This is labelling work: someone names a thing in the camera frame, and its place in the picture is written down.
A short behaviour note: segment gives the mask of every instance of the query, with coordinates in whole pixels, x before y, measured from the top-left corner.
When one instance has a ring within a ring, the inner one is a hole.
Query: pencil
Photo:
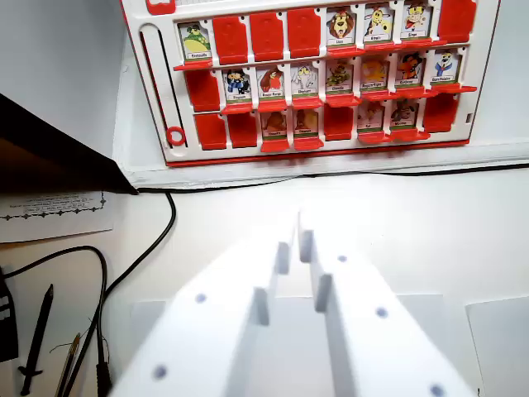
[[[63,373],[60,376],[59,386],[57,387],[55,397],[62,397],[64,393],[64,388],[66,387],[66,382],[68,382],[69,373],[72,369],[72,365],[74,364],[75,353],[79,347],[79,339],[81,339],[80,333],[75,336],[74,342],[69,348],[68,356],[66,357],[66,362],[64,363]]]

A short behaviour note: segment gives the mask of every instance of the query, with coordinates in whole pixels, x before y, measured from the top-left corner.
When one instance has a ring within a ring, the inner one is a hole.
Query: cartoon lion
[[[281,112],[272,112],[270,114],[270,117],[268,117],[268,120],[266,121],[266,125],[264,126],[264,129],[267,131],[284,131],[287,127],[284,123],[284,116],[281,114]]]
[[[339,11],[327,23],[329,33],[336,39],[343,39],[355,27],[355,19],[347,11]]]
[[[266,72],[261,79],[261,89],[264,93],[268,93],[271,88],[281,89],[281,76],[283,72],[277,66]]]

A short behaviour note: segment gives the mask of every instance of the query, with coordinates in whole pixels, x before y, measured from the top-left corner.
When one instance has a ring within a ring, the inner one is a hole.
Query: paper sheet
[[[0,196],[0,242],[28,242],[111,230],[113,194]]]

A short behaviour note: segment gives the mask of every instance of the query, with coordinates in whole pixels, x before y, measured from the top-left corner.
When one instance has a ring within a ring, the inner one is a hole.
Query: red ring
[[[182,135],[182,139],[180,139],[180,141],[173,140],[173,136],[171,135],[171,132],[174,132],[174,131],[180,132],[180,135]],[[181,146],[185,143],[185,132],[183,131],[183,128],[181,127],[169,127],[165,135],[167,137],[167,142],[173,146]]]

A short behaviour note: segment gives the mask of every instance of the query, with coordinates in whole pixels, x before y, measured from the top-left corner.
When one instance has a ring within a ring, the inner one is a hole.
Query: decorative border
[[[27,219],[32,218],[32,217],[45,218],[48,215],[59,215],[59,216],[61,216],[63,213],[75,213],[77,215],[78,213],[81,213],[83,211],[92,211],[93,213],[95,213],[99,209],[103,209],[103,207],[105,206],[106,202],[107,202],[107,200],[104,197],[104,192],[101,192],[101,200],[99,201],[99,203],[101,203],[101,207],[99,207],[99,208],[97,208],[97,207],[83,208],[83,209],[76,208],[76,209],[69,209],[67,211],[63,211],[61,209],[60,211],[58,211],[56,213],[33,213],[32,215],[28,215],[27,213],[25,213],[24,215],[13,215],[13,216],[6,215],[6,216],[3,216],[3,217],[0,217],[0,219],[5,219],[6,221],[9,221],[10,219],[14,219],[14,218],[23,218],[23,219],[27,220]]]

